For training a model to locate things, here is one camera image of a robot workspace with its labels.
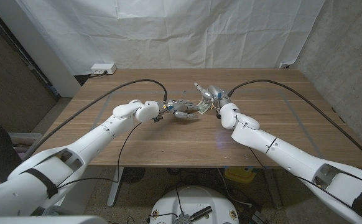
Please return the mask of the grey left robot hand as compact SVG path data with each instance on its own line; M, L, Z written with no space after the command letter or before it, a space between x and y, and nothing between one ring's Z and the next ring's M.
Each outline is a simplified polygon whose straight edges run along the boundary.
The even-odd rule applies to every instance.
M198 115L193 112L198 111L197 105L185 100L168 100L159 107L157 118L162 119L163 115L173 114L178 119L198 119Z

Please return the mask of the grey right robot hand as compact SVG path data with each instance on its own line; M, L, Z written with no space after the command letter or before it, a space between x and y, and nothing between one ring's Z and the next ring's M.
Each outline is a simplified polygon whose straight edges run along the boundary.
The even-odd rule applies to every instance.
M203 88L198 83L194 83L194 86L202 95L202 100L213 103L216 108L222 108L224 105L231 103L228 92L218 86L210 85L208 88Z

